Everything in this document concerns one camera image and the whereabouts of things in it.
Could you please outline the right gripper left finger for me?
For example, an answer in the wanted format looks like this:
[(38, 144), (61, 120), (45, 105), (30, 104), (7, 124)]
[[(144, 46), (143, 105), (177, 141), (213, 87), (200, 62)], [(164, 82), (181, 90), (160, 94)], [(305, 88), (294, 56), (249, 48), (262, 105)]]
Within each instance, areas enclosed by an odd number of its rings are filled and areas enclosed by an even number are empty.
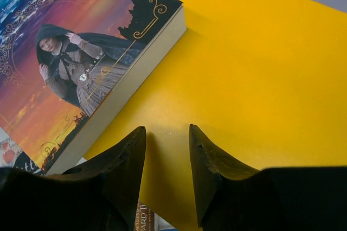
[(133, 230), (146, 129), (62, 174), (1, 168), (1, 230)]

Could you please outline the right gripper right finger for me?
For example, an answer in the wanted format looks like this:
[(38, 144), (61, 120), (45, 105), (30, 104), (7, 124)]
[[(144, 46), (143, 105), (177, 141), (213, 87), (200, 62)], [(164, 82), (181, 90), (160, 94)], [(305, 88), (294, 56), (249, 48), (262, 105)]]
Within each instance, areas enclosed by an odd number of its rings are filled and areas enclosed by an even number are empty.
[(203, 230), (346, 230), (346, 167), (257, 170), (194, 124), (189, 149)]

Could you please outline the Jane Eyre book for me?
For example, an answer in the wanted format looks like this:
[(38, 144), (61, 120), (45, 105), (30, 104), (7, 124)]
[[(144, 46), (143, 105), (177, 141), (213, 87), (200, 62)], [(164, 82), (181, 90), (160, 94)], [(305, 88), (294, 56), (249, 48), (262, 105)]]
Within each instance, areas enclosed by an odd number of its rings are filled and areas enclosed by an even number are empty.
[(180, 0), (1, 0), (1, 141), (66, 170), (186, 29)]

